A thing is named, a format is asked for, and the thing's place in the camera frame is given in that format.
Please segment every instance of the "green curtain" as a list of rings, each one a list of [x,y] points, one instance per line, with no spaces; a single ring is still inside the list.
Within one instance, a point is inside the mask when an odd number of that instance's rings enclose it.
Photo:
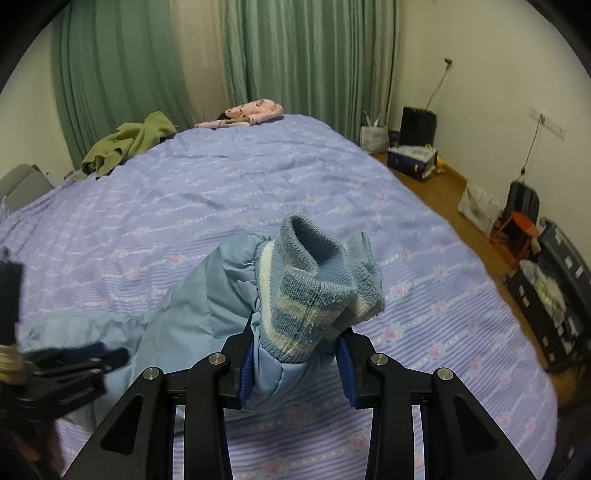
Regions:
[[[99,139],[161,110],[191,125],[168,0],[74,0],[54,21],[57,109],[76,168]]]
[[[395,0],[226,0],[230,103],[274,100],[358,141],[388,119]]]

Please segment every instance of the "wall outlet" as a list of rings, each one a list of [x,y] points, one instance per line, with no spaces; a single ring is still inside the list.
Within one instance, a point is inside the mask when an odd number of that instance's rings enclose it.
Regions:
[[[564,139],[566,137],[567,128],[560,125],[558,122],[552,120],[548,115],[544,112],[539,111],[537,108],[531,107],[530,108],[530,117],[536,122],[540,120],[540,115],[544,115],[544,123],[543,125],[547,127],[550,131],[554,132],[560,138]]]

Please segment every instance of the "bed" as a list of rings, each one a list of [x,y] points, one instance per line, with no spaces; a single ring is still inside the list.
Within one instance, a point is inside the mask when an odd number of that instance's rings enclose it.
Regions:
[[[445,220],[315,119],[183,132],[109,177],[66,180],[3,220],[0,244],[27,265],[25,324],[57,309],[137,313],[226,235],[276,233],[294,211],[342,241],[355,229],[369,234],[386,311],[356,330],[406,367],[453,369],[541,478],[556,396],[511,309]],[[350,408],[336,366],[280,407],[228,421],[227,431],[237,480],[365,477],[371,412]],[[89,432],[61,421],[59,433],[70,463]],[[174,445],[180,479],[182,436]]]

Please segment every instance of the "metal screw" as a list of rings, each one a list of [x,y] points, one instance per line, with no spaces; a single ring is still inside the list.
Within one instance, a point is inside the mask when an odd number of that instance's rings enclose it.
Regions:
[[[440,368],[437,370],[437,376],[442,380],[451,380],[453,378],[453,372],[448,368]]]
[[[383,353],[374,353],[371,356],[371,361],[376,365],[385,365],[388,363],[388,357],[385,356]]]
[[[160,372],[156,367],[148,367],[146,370],[144,370],[144,373],[142,375],[146,380],[153,380],[154,378],[160,375]]]
[[[208,360],[212,365],[221,365],[226,361],[226,355],[223,353],[212,353]]]

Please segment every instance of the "curtain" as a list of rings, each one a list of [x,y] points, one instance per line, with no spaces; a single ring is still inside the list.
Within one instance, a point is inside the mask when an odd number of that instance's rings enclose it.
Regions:
[[[191,124],[168,0],[74,0],[54,21],[57,108],[76,168],[124,122]]]
[[[193,122],[230,108],[222,48],[223,0],[171,0],[173,31]]]
[[[269,98],[358,141],[362,112],[386,124],[395,0],[226,0],[230,103]]]

